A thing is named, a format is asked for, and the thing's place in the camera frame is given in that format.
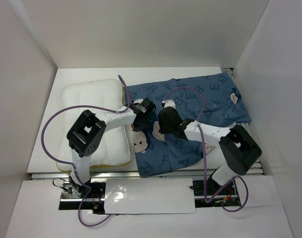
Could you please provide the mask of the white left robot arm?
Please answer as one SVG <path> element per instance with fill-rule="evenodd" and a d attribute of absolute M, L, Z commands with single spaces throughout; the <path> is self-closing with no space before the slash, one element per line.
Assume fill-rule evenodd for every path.
<path fill-rule="evenodd" d="M 107 110 L 101 116 L 90 110 L 83 111 L 67 133 L 72 154 L 72 170 L 69 182 L 72 192 L 79 198 L 90 192 L 90 160 L 98 149 L 105 132 L 120 126 L 130 125 L 133 131 L 151 127 L 155 104 L 148 98 L 126 105 L 119 110 Z"/>

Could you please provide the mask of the blue printed pillowcase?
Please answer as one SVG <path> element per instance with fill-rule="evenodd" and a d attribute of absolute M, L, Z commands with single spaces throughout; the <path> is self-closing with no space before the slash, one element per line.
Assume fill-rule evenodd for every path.
<path fill-rule="evenodd" d="M 190 167 L 203 158 L 200 142 L 159 133 L 157 114 L 163 100 L 172 99 L 182 119 L 197 119 L 218 127 L 251 122 L 241 93 L 227 73 L 132 85 L 128 90 L 134 102 L 148 98 L 156 106 L 152 128 L 133 134 L 137 169 L 142 177 Z"/>

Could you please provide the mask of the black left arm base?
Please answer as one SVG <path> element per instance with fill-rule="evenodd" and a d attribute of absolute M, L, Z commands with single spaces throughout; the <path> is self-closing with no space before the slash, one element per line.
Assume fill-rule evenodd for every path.
<path fill-rule="evenodd" d="M 81 205 L 82 210 L 91 210 L 94 214 L 99 215 L 105 213 L 105 182 L 90 183 L 91 191 L 87 196 L 85 196 L 88 191 L 87 188 L 78 192 L 67 180 L 63 178 L 53 179 L 52 184 L 61 191 L 59 210 L 78 210 L 80 202 L 85 197 Z"/>

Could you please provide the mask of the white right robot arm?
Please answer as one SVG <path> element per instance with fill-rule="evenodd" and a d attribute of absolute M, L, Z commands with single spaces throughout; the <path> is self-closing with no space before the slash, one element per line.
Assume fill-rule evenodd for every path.
<path fill-rule="evenodd" d="M 244 176 L 262 155 L 262 150 L 241 125 L 216 127 L 193 119 L 182 119 L 173 107 L 163 108 L 158 114 L 160 133 L 176 138 L 212 144 L 221 149 L 224 157 L 218 168 L 207 177 L 204 172 L 204 188 L 220 194 L 231 179 Z"/>

